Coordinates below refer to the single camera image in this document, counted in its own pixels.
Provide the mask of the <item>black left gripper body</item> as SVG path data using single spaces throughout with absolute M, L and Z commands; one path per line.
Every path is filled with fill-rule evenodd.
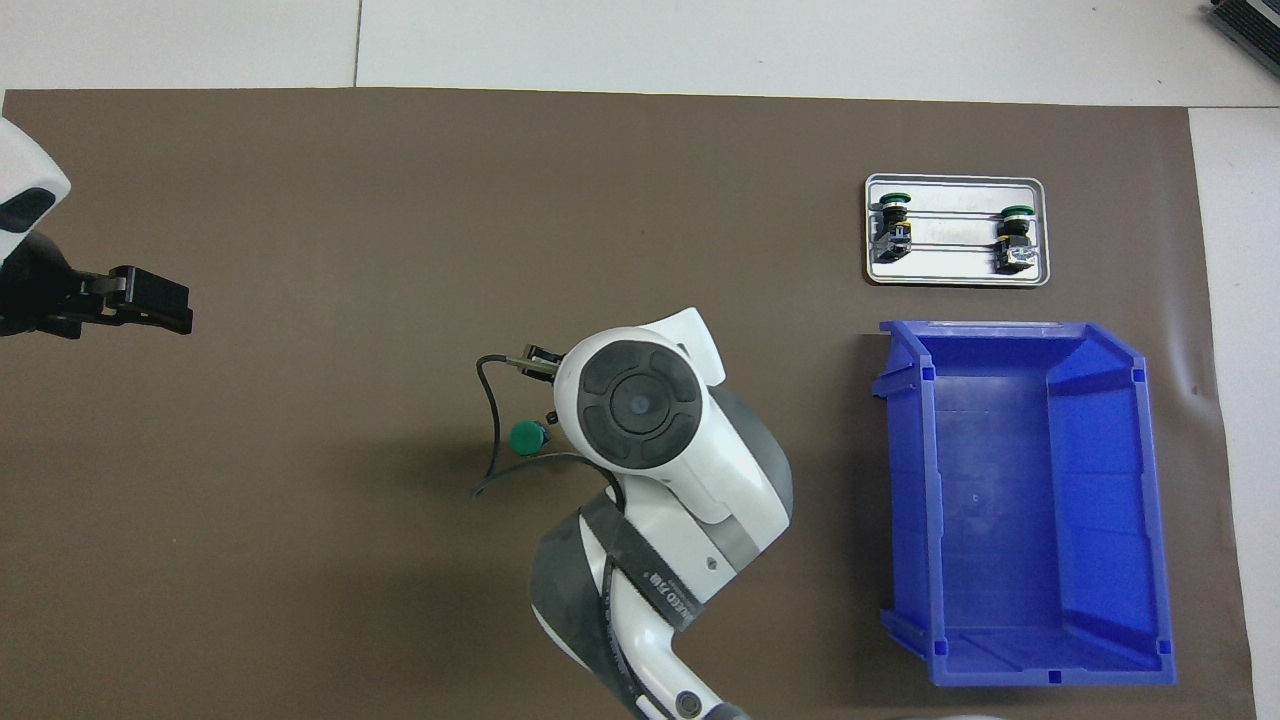
M 61 313 L 81 293 L 82 283 L 81 273 L 47 236 L 27 234 L 3 263 L 1 336 L 44 332 L 78 340 L 81 323 Z

